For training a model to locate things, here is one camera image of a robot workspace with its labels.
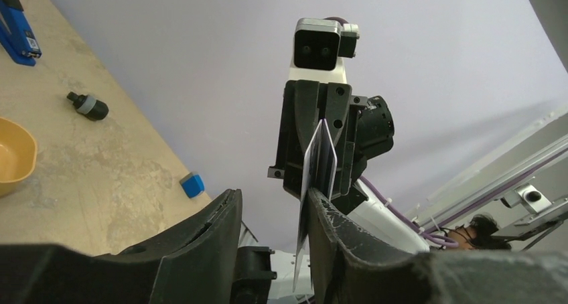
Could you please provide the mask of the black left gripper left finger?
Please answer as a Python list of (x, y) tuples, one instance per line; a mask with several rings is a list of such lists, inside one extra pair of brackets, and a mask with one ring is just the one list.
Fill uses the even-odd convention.
[(242, 192), (118, 254), (57, 244), (1, 246), (2, 303), (229, 303)]

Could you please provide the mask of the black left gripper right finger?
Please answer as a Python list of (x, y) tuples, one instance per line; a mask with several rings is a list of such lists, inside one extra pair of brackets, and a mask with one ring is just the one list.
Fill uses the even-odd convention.
[(410, 254), (371, 235), (316, 189), (307, 193), (317, 303), (566, 303), (566, 252)]

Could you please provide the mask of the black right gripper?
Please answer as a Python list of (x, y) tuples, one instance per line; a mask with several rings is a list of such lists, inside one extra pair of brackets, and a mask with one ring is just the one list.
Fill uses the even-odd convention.
[(393, 117), (383, 97), (356, 96), (349, 84), (288, 81), (275, 164), (267, 175), (283, 180), (283, 189), (296, 198), (300, 195), (303, 154), (322, 119), (328, 122), (338, 158), (332, 203), (349, 214), (365, 201), (355, 183), (368, 161), (393, 148)]

